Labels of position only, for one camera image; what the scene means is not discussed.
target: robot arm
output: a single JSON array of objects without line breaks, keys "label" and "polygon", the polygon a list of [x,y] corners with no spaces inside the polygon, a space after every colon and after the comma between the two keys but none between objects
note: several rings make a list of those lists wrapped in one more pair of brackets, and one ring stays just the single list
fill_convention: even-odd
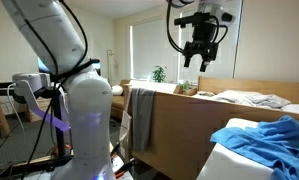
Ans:
[{"label": "robot arm", "polygon": [[[181,8],[194,2],[194,0],[167,0],[169,8]],[[197,12],[188,17],[175,19],[174,24],[185,28],[187,24],[192,24],[194,32],[193,41],[186,42],[184,49],[175,48],[185,56],[185,67],[189,67],[191,57],[200,54],[202,64],[200,71],[205,72],[210,61],[214,61],[217,56],[219,43],[228,32],[228,27],[235,21],[235,16],[225,12],[223,4],[229,0],[199,0]],[[225,28],[225,34],[216,42],[219,29]]]}]

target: wooden headboard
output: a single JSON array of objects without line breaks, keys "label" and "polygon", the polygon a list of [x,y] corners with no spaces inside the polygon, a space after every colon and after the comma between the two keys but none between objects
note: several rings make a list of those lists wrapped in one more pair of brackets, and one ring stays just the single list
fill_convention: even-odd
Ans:
[{"label": "wooden headboard", "polygon": [[275,94],[299,104],[299,82],[260,81],[242,79],[220,79],[199,76],[198,91],[221,93],[225,90],[254,91]]}]

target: blue towel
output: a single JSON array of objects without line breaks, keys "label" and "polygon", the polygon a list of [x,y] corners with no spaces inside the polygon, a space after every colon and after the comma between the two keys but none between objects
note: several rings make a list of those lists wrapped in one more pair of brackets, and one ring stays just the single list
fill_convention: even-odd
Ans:
[{"label": "blue towel", "polygon": [[272,168],[272,180],[299,180],[299,122],[290,116],[257,128],[223,128],[210,141]]}]

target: gray towel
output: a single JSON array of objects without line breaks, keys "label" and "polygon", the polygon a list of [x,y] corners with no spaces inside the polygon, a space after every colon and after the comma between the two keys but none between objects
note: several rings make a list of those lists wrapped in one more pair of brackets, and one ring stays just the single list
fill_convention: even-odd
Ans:
[{"label": "gray towel", "polygon": [[132,88],[133,149],[144,151],[150,133],[151,112],[155,91]]}]

